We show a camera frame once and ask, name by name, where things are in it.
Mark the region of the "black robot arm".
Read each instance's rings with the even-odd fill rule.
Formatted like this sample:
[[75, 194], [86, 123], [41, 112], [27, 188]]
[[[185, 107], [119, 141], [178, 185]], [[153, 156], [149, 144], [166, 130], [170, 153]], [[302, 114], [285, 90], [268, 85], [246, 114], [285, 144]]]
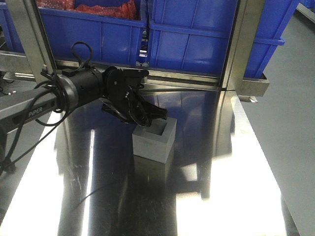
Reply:
[[168, 111], [146, 101], [139, 90], [147, 70], [109, 67], [104, 72], [89, 68], [67, 77], [59, 75], [35, 89], [0, 99], [0, 129], [6, 133], [53, 111], [69, 111], [103, 99], [104, 111], [124, 123], [150, 126], [154, 119], [167, 119]]

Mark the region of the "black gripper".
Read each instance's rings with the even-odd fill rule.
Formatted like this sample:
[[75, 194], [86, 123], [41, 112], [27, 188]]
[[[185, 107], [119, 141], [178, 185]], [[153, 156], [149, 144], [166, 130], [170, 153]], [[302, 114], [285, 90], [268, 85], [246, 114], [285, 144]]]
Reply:
[[119, 69], [110, 66], [103, 73], [105, 84], [102, 111], [107, 112], [123, 123], [130, 123], [126, 117], [142, 127], [149, 127], [154, 119], [168, 118], [168, 110], [146, 101], [137, 90], [141, 88], [142, 79], [149, 75], [148, 70]]

